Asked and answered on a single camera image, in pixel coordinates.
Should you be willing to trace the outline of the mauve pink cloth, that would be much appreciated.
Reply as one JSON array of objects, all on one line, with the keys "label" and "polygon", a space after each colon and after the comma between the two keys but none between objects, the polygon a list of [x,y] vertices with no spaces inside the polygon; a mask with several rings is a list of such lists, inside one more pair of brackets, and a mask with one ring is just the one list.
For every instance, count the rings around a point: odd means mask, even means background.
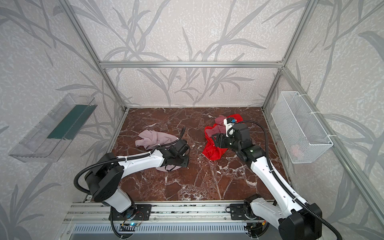
[{"label": "mauve pink cloth", "polygon": [[212,127],[210,126],[206,127],[205,133],[208,136],[208,138],[211,138],[212,135],[215,135],[215,134],[225,134],[227,132],[226,127],[224,125],[224,119],[226,118],[227,117],[223,115],[219,115],[219,117],[215,119],[215,124]]}]

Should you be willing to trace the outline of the light pink cloth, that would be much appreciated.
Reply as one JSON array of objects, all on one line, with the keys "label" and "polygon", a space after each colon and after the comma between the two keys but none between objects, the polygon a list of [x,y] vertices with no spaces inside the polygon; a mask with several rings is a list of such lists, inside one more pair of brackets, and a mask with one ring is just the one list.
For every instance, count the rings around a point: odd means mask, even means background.
[{"label": "light pink cloth", "polygon": [[[154,147],[159,147],[160,145],[171,144],[179,139],[176,136],[152,130],[144,130],[139,134],[139,137],[141,139],[135,141],[136,147],[142,146],[146,150],[151,150]],[[144,162],[145,165],[142,164],[143,169],[155,168],[158,171],[171,172],[181,168],[176,165],[166,165],[161,167],[162,161],[160,159],[144,160]]]}]

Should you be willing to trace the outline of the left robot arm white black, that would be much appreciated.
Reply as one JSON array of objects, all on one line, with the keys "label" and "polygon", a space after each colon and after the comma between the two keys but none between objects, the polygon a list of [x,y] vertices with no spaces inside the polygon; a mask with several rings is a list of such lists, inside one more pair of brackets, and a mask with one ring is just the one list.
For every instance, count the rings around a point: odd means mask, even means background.
[{"label": "left robot arm white black", "polygon": [[85,175],[88,189],[77,188],[92,196],[92,201],[106,203],[113,210],[126,217],[134,214],[135,204],[120,188],[120,181],[136,172],[146,169],[175,166],[185,168],[189,163],[190,146],[186,140],[177,140],[171,146],[159,146],[147,153],[132,156],[105,154],[96,164],[77,174],[74,183]]}]

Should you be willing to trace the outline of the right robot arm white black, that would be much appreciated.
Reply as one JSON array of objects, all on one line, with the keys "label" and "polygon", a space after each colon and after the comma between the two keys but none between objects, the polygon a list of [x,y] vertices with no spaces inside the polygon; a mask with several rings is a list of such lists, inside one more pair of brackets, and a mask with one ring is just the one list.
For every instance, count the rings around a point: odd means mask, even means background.
[{"label": "right robot arm white black", "polygon": [[268,203],[253,196],[245,200],[245,214],[249,219],[260,217],[278,229],[283,240],[317,240],[322,236],[322,223],[313,214],[322,215],[316,204],[297,194],[273,166],[269,149],[256,146],[245,122],[224,119],[226,133],[212,136],[218,148],[229,149],[255,173],[277,202]]}]

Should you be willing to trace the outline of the pink item in basket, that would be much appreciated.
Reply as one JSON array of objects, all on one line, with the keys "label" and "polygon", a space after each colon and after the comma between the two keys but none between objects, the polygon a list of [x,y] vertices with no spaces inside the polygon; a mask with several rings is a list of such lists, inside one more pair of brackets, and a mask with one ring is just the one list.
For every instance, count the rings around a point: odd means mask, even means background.
[{"label": "pink item in basket", "polygon": [[291,146],[291,153],[297,159],[302,159],[304,157],[304,153],[299,145]]}]

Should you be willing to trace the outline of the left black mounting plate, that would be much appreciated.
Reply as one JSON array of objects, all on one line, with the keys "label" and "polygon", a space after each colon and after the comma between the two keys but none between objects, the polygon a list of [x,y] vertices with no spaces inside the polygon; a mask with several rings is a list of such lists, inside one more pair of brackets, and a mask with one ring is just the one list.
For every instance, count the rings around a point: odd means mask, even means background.
[{"label": "left black mounting plate", "polygon": [[152,210],[151,204],[132,205],[127,210],[119,213],[116,209],[112,209],[109,220],[113,221],[148,221]]}]

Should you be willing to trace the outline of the black mounting plate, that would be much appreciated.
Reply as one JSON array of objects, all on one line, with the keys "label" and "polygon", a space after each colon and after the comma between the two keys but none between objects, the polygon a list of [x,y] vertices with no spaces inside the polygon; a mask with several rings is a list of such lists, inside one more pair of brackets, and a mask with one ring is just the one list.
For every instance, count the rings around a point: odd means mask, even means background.
[{"label": "black mounting plate", "polygon": [[152,210],[151,204],[132,205],[127,210],[119,213],[116,209],[112,209],[109,220],[113,221],[148,221]]},{"label": "black mounting plate", "polygon": [[230,204],[229,207],[225,208],[226,213],[231,215],[231,220],[255,220],[255,216],[247,214],[245,204]]}]

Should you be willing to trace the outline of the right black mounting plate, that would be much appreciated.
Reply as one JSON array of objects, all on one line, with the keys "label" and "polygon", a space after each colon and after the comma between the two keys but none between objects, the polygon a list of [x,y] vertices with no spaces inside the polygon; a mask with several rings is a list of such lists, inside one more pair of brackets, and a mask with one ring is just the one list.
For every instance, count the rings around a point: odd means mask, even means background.
[{"label": "right black mounting plate", "polygon": [[231,220],[255,220],[255,216],[247,214],[245,204],[230,204],[229,207],[225,208],[226,213],[231,215]]}]

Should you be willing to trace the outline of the green pad in bin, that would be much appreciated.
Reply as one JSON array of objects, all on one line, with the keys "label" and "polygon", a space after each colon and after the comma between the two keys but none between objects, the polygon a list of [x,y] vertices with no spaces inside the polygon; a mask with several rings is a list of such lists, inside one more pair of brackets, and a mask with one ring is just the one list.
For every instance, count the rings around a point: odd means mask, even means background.
[{"label": "green pad in bin", "polygon": [[48,139],[73,140],[97,105],[75,105],[48,135]]}]

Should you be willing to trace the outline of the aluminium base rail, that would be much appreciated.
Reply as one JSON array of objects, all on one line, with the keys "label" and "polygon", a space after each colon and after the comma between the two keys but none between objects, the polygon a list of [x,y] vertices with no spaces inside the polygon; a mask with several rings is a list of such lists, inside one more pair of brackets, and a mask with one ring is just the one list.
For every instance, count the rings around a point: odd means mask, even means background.
[{"label": "aluminium base rail", "polygon": [[[230,205],[244,201],[170,201],[142,202],[152,206],[148,224],[157,223],[227,223]],[[110,207],[99,203],[73,203],[64,223],[108,223]]]}]

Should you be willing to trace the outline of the aluminium frame crossbar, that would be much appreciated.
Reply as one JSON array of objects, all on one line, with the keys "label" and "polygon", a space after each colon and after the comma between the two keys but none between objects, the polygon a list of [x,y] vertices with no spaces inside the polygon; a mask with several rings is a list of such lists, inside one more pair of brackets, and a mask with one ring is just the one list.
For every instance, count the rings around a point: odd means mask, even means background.
[{"label": "aluminium frame crossbar", "polygon": [[102,68],[280,68],[279,61],[184,62],[184,61],[102,61]]}]

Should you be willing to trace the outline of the clear plastic wall bin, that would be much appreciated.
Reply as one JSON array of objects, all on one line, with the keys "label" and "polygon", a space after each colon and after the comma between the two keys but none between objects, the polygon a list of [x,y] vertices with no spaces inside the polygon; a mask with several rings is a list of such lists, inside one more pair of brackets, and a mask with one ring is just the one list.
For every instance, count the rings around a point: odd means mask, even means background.
[{"label": "clear plastic wall bin", "polygon": [[67,94],[9,156],[23,163],[57,162],[97,106],[94,97]]}]

